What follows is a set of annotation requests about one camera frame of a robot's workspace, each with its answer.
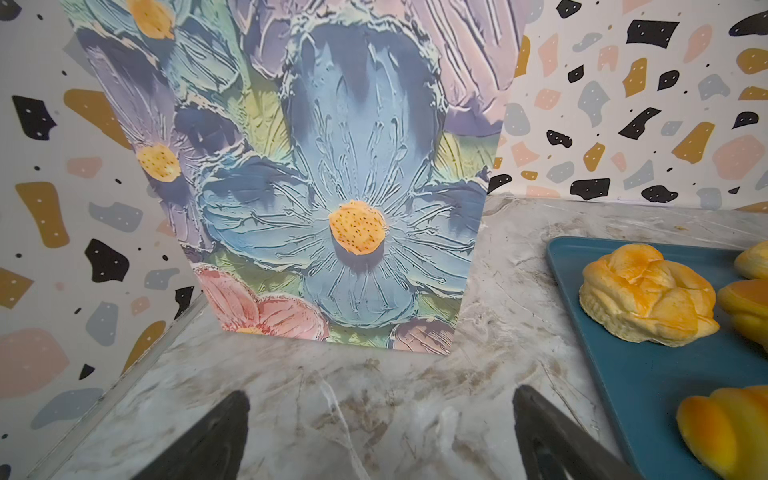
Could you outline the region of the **floral paper bag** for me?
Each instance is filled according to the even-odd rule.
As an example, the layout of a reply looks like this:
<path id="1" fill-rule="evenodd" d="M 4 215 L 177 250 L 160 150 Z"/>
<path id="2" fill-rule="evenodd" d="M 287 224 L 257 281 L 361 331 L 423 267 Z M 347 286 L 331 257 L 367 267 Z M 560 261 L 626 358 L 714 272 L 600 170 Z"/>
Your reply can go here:
<path id="1" fill-rule="evenodd" d="M 66 1 L 229 332 L 450 352 L 518 1 Z"/>

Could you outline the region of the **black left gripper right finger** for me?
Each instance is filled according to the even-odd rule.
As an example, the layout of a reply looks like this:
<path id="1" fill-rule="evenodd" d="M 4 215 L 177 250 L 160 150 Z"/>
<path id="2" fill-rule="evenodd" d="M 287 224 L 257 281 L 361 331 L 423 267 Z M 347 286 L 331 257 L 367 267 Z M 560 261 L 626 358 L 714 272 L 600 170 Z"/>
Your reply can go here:
<path id="1" fill-rule="evenodd" d="M 518 387 L 512 404 L 515 434 L 529 479 L 641 477 L 533 387 Z"/>

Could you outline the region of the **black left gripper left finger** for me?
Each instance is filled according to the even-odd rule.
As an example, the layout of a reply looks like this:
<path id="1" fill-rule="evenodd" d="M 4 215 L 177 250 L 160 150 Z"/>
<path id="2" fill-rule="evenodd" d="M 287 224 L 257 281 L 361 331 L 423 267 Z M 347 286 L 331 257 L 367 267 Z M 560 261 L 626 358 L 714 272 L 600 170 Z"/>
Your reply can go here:
<path id="1" fill-rule="evenodd" d="M 133 479 L 236 479 L 249 410 L 246 393 L 231 392 Z"/>

